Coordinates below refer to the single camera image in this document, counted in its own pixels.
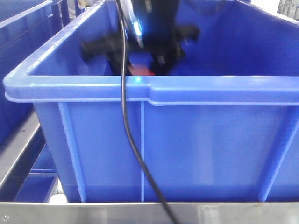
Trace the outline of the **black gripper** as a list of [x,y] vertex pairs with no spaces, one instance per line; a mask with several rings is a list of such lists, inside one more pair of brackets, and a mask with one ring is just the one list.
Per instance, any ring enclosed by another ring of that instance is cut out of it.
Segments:
[[153,59],[151,71],[167,75],[185,57],[181,42],[198,40],[195,25],[176,24],[178,0],[120,0],[121,32],[80,44],[85,63],[104,56],[115,76],[128,73],[128,51],[145,51]]

